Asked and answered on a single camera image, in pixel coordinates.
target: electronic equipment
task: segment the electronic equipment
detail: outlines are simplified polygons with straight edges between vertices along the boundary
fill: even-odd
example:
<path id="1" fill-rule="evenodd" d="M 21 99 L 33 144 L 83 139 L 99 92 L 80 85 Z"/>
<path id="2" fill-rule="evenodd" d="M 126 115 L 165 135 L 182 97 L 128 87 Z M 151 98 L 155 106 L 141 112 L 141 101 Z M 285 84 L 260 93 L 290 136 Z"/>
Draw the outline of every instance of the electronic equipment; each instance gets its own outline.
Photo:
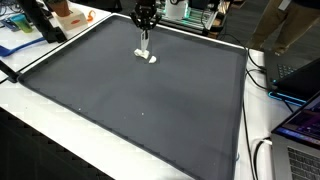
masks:
<path id="1" fill-rule="evenodd" d="M 272 131 L 276 180 L 320 179 L 320 92 Z"/>
<path id="2" fill-rule="evenodd" d="M 0 22 L 7 28 L 9 28 L 12 32 L 20 31 L 20 28 L 12 22 L 9 18 L 5 18 L 0 20 Z"/>
<path id="3" fill-rule="evenodd" d="M 265 52 L 264 60 L 269 97 L 301 106 L 320 91 L 320 58 L 310 61 Z"/>

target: computer screen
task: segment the computer screen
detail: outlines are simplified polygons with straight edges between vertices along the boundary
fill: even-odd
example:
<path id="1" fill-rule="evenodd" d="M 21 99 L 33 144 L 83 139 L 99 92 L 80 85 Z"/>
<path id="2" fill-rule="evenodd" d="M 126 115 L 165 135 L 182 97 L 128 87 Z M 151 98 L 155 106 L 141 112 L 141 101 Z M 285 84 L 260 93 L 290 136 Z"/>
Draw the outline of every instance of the computer screen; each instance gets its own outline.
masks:
<path id="1" fill-rule="evenodd" d="M 320 146 L 320 94 L 276 129 L 286 136 Z"/>

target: gray work surface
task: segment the gray work surface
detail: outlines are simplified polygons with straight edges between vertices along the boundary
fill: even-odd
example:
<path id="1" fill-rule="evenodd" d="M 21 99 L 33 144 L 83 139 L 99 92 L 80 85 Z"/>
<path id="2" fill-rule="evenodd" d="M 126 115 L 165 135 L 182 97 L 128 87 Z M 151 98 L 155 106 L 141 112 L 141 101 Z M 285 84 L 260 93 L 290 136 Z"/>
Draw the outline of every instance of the gray work surface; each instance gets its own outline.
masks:
<path id="1" fill-rule="evenodd" d="M 150 37 L 155 64 L 134 55 L 131 20 L 112 16 L 19 82 L 196 179 L 233 179 L 246 51 L 160 27 Z"/>

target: laptop keyboard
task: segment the laptop keyboard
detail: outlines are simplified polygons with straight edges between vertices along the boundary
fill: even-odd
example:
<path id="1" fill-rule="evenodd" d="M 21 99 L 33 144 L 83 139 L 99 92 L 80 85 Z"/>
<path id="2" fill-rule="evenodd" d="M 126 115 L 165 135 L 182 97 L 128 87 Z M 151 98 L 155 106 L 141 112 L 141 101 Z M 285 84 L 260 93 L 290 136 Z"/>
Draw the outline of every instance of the laptop keyboard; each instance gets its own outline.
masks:
<path id="1" fill-rule="evenodd" d="M 290 67 L 290 66 L 283 65 L 283 64 L 278 64 L 278 71 L 279 71 L 280 78 L 283 78 L 283 77 L 291 74 L 295 70 L 297 70 L 297 69 Z"/>
<path id="2" fill-rule="evenodd" d="M 320 180 L 320 158 L 288 148 L 293 180 Z"/>

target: orange object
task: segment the orange object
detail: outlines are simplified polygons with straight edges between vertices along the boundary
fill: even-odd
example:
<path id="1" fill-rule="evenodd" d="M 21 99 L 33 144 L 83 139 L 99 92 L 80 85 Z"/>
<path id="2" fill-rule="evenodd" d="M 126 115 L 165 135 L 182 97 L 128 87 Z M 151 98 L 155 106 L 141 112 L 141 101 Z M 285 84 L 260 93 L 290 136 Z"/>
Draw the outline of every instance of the orange object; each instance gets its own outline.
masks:
<path id="1" fill-rule="evenodd" d="M 79 19 L 72 21 L 71 24 L 77 24 L 78 22 L 80 22 Z"/>
<path id="2" fill-rule="evenodd" d="M 88 14 L 88 18 L 87 18 L 87 21 L 88 22 L 91 22 L 93 21 L 94 17 L 96 16 L 96 12 L 94 12 L 94 10 L 91 10 Z"/>

